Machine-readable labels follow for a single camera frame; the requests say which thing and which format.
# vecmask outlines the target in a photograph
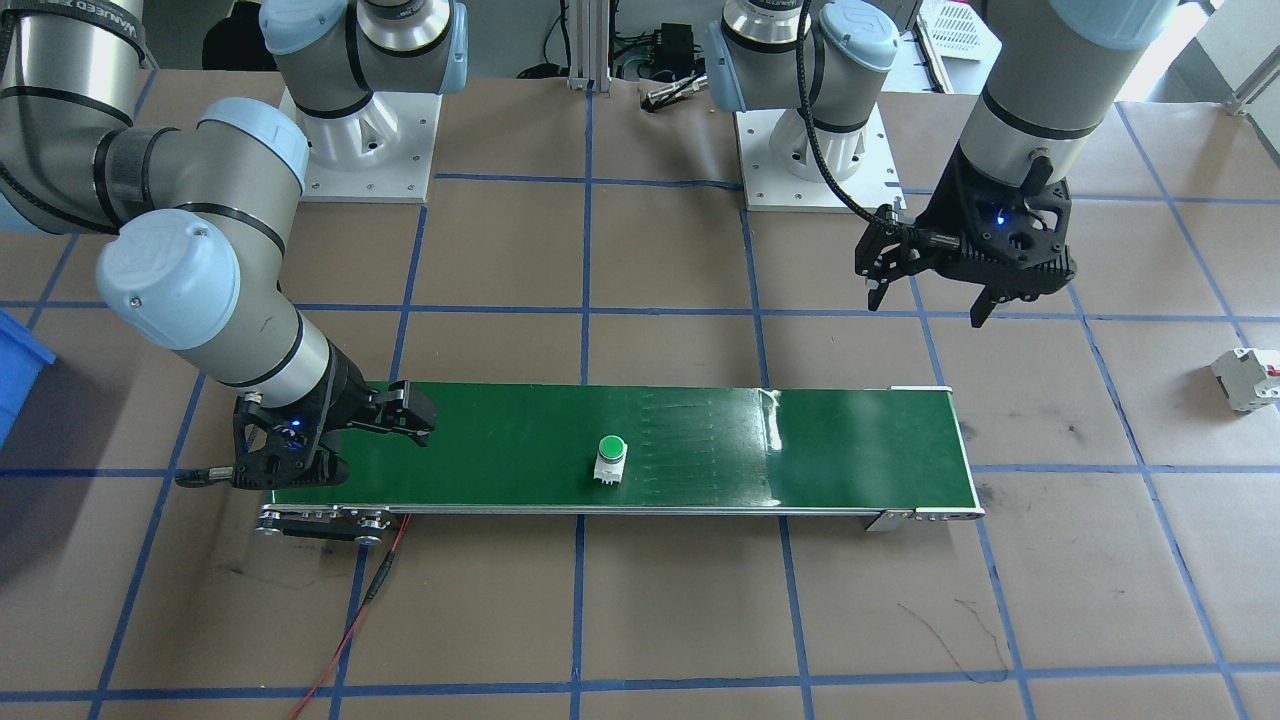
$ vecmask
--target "table surface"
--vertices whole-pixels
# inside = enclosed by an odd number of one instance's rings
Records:
[[[974,331],[932,275],[868,314],[864,225],[744,213],[731,118],[646,88],[468,83],[429,206],[301,208],[282,287],[371,379],[946,384],[987,516],[415,518],[303,717],[1280,717],[1280,413],[1207,369],[1280,347],[1247,119],[1116,105],[1070,176],[1079,277]],[[138,122],[282,90],[165,70]],[[909,206],[973,102],[881,99]],[[172,486],[232,457],[233,395],[101,305],[104,242],[0,234],[0,306],[59,355],[0,450],[0,716],[283,717],[380,552]]]

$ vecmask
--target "robotic arm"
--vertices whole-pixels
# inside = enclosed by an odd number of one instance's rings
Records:
[[[855,252],[879,307],[927,269],[982,284],[973,327],[1011,300],[1075,277],[1066,174],[1176,0],[1010,0],[987,22],[1004,42],[928,208],[914,224],[881,206]]]
[[[832,182],[845,181],[865,154],[863,131],[893,65],[897,28],[861,0],[832,0],[813,23],[808,14],[801,19],[803,9],[801,0],[728,0],[707,29],[712,99],[736,113],[787,109],[769,135],[773,160],[809,182],[824,181],[823,167]],[[804,97],[797,59],[809,68]],[[810,123],[801,114],[805,108]],[[819,165],[818,154],[826,164]]]
[[[147,340],[236,389],[237,462],[186,478],[243,488],[337,484],[323,441],[344,428],[425,445],[434,406],[407,383],[378,393],[278,288],[307,163],[279,110],[225,99],[192,132],[133,127],[140,0],[82,17],[6,8],[0,31],[0,225],[119,234],[99,258],[108,306]],[[259,445],[253,443],[261,437]]]

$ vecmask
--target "black cable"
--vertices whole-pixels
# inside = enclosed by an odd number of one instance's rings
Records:
[[[840,199],[846,208],[852,210],[855,215],[873,225],[882,225],[886,228],[901,227],[901,223],[876,217],[876,214],[863,208],[852,197],[850,197],[849,193],[845,192],[845,188],[840,187],[840,183],[836,182],[836,177],[831,174],[831,168],[827,167],[826,158],[822,156],[822,149],[818,146],[818,129],[813,124],[813,104],[809,99],[809,83],[804,77],[804,40],[805,28],[809,26],[806,20],[809,19],[809,5],[812,3],[813,0],[804,0],[800,5],[800,17],[797,18],[799,27],[796,28],[795,41],[796,86],[800,90],[800,117],[804,119],[805,135],[809,137],[809,151],[813,154],[814,164],[818,165],[818,173],[822,174],[822,179],[827,183],[827,187],[829,187],[831,192],[835,193],[835,196]],[[822,42],[822,40],[815,38],[814,42]]]
[[[564,38],[564,67],[572,68],[573,61],[568,51],[568,3],[561,0],[561,37]]]

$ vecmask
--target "metal bracket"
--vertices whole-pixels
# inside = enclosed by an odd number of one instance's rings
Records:
[[[361,167],[325,167],[312,155],[302,188],[303,202],[426,202],[440,96],[430,92],[379,92],[378,96],[397,120],[394,141],[370,152],[370,164]],[[297,118],[288,90],[279,108],[285,115]]]
[[[571,0],[568,86],[609,91],[609,0]]]
[[[847,213],[844,202],[826,184],[800,179],[778,167],[769,151],[769,133],[786,110],[733,113],[737,150],[742,163],[746,209],[782,213]],[[873,108],[864,135],[867,149],[858,172],[840,183],[864,208],[905,208],[893,154],[884,133],[879,108]]]
[[[867,525],[868,533],[888,533],[902,527],[911,518],[910,510],[886,510]]]

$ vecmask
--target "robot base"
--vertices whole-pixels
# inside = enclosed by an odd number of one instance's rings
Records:
[[[746,209],[783,213],[847,213],[849,209],[822,182],[803,181],[777,164],[769,152],[769,133],[786,110],[733,113],[737,150],[742,163]],[[860,167],[840,186],[863,208],[906,206],[893,155],[884,137],[879,108],[867,119],[867,150]]]
[[[399,135],[379,149],[384,156],[367,168],[326,168],[312,156],[307,163],[302,202],[426,202],[431,155],[440,119],[440,96],[429,92],[379,92],[398,120]],[[289,91],[280,110],[297,118]]]

